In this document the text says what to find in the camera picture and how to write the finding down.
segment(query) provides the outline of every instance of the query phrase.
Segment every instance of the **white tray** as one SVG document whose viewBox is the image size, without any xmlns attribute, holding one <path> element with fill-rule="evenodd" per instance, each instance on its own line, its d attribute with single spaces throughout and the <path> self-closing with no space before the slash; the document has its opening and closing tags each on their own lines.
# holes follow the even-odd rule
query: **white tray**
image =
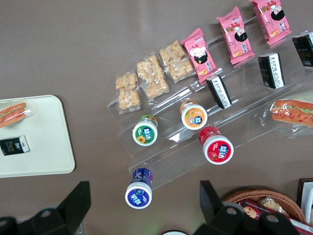
<svg viewBox="0 0 313 235">
<path fill-rule="evenodd" d="M 26 136 L 30 152 L 0 151 L 0 178 L 70 173 L 75 168 L 63 106 L 53 95 L 5 99 L 23 100 L 33 115 L 0 128 L 0 140 Z"/>
</svg>

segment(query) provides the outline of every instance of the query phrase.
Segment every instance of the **clear acrylic stand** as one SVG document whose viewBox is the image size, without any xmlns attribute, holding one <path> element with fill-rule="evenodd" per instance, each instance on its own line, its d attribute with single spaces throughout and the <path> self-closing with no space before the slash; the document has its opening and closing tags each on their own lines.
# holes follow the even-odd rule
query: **clear acrylic stand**
<svg viewBox="0 0 313 235">
<path fill-rule="evenodd" d="M 132 157 L 130 173 L 139 167 L 149 168 L 154 174 L 152 189 L 207 163 L 198 140 L 200 130 L 188 130 L 181 122 L 179 107 L 184 100 L 193 99 L 201 104 L 209 116 L 206 125 L 218 127 L 236 148 L 274 130 L 277 122 L 271 120 L 268 114 L 272 102 L 300 88 L 303 82 L 313 77 L 313 70 L 302 66 L 291 35 L 270 48 L 256 18 L 249 20 L 245 28 L 255 56 L 240 64 L 230 64 L 223 36 L 208 44 L 214 62 L 219 67 L 217 74 L 223 78 L 233 102 L 228 109 L 218 107 L 209 89 L 199 84 L 195 76 L 176 84 L 168 79 L 170 92 L 153 102 L 144 100 L 139 111 L 119 116 L 116 102 L 108 105 L 121 126 L 118 138 Z M 264 86 L 258 64 L 258 56 L 270 52 L 280 54 L 286 83 L 276 90 Z M 157 118 L 158 138 L 153 145 L 142 147 L 134 142 L 132 131 L 139 118 L 145 114 Z"/>
</svg>

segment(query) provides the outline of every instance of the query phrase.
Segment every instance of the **sunflower logo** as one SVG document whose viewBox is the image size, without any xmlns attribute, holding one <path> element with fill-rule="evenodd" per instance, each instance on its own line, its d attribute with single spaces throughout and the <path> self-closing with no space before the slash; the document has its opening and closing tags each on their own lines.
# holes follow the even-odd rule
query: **sunflower logo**
<svg viewBox="0 0 313 235">
<path fill-rule="evenodd" d="M 144 138 L 143 136 L 138 136 L 138 137 L 137 137 L 137 140 L 138 140 L 140 143 L 146 143 L 146 138 Z"/>
</svg>

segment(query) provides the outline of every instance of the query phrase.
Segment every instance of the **cookie package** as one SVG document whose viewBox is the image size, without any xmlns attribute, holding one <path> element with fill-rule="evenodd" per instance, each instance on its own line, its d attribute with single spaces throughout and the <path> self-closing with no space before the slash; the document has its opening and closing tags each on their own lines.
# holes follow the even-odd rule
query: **cookie package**
<svg viewBox="0 0 313 235">
<path fill-rule="evenodd" d="M 115 88 L 117 90 L 118 114 L 130 113 L 140 109 L 138 77 L 134 72 L 118 76 Z"/>
<path fill-rule="evenodd" d="M 216 72 L 217 67 L 206 47 L 202 30 L 200 28 L 196 29 L 180 43 L 187 49 L 190 59 L 196 69 L 199 82 L 205 82 L 209 76 Z"/>
<path fill-rule="evenodd" d="M 237 6 L 226 16 L 217 17 L 216 19 L 222 26 L 222 32 L 230 53 L 231 64 L 237 64 L 254 56 L 243 18 Z"/>
<path fill-rule="evenodd" d="M 179 41 L 162 47 L 159 53 L 163 60 L 165 72 L 174 83 L 196 74 L 188 54 Z"/>
<path fill-rule="evenodd" d="M 141 87 L 149 100 L 154 100 L 156 97 L 170 91 L 164 71 L 156 55 L 152 54 L 147 59 L 138 62 L 136 69 L 138 77 L 145 81 L 145 84 Z"/>
<path fill-rule="evenodd" d="M 253 3 L 267 44 L 273 45 L 292 33 L 280 0 L 249 1 Z"/>
</svg>

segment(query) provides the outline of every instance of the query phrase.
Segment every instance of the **small plastic jar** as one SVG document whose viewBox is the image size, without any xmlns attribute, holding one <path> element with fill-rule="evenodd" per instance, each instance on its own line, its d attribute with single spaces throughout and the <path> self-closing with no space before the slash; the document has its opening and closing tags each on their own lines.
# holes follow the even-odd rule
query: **small plastic jar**
<svg viewBox="0 0 313 235">
<path fill-rule="evenodd" d="M 125 193 L 126 203 L 134 209 L 144 209 L 152 201 L 152 172 L 147 168 L 138 168 L 133 172 L 132 182 Z"/>
<path fill-rule="evenodd" d="M 144 115 L 133 129 L 133 139 L 141 146 L 149 146 L 157 140 L 157 119 Z"/>
<path fill-rule="evenodd" d="M 225 136 L 221 135 L 216 127 L 209 126 L 201 130 L 199 141 L 203 145 L 206 159 L 212 164 L 225 164 L 234 154 L 234 146 Z"/>
<path fill-rule="evenodd" d="M 206 125 L 207 112 L 194 100 L 187 100 L 180 106 L 181 121 L 190 130 L 199 130 Z"/>
</svg>

